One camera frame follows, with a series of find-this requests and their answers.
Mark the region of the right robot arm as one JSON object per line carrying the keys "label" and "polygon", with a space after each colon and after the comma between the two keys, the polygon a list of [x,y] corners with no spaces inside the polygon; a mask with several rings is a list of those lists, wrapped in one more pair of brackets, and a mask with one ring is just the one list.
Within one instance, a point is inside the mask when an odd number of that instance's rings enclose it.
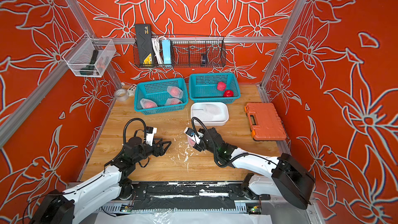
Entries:
{"label": "right robot arm", "polygon": [[249,170],[241,185],[247,198],[274,195],[299,209],[306,210],[310,205],[316,180],[290,154],[269,157],[245,151],[225,142],[215,128],[186,128],[184,133],[194,149],[211,152],[218,167]]}

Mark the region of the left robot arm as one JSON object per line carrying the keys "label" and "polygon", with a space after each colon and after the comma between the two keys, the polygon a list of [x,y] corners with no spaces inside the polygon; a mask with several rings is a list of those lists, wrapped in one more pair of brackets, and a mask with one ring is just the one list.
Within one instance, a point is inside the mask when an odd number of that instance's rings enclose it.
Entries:
{"label": "left robot arm", "polygon": [[98,208],[120,195],[130,192],[128,176],[136,165],[150,156],[163,156],[171,141],[157,139],[149,145],[140,137],[132,137],[102,172],[75,187],[47,194],[30,224],[78,224]]}

